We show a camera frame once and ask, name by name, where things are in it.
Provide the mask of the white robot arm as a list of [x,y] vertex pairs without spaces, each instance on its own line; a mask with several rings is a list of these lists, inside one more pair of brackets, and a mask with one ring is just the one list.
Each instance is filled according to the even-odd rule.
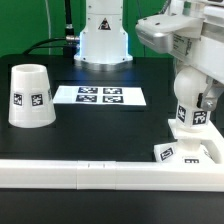
[[[86,0],[86,26],[80,33],[75,62],[90,69],[109,69],[132,60],[122,27],[123,0]],[[167,0],[156,15],[136,24],[139,41],[168,53],[207,76],[198,107],[216,108],[224,93],[224,0]]]

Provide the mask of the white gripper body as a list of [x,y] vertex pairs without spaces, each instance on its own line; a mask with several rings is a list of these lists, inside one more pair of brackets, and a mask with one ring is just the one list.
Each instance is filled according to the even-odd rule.
[[224,84],[224,0],[170,0],[136,24],[140,42]]

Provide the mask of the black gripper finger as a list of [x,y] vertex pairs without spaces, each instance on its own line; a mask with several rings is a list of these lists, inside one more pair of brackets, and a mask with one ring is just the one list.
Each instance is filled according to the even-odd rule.
[[214,111],[218,98],[224,92],[224,84],[209,76],[206,77],[206,89],[198,95],[197,107],[204,111]]

